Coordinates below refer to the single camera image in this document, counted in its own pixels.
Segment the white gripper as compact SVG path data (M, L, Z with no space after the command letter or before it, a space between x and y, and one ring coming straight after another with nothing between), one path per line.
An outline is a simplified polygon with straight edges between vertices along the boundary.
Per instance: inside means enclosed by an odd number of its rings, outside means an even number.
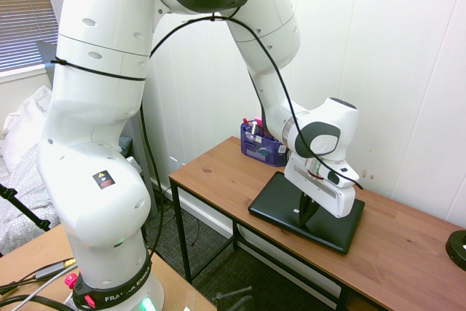
M346 160L323 159L320 162L291 152L285 178L304 193L299 201L300 227L316 214L320 206L337 218L347 216L352 210L355 171Z

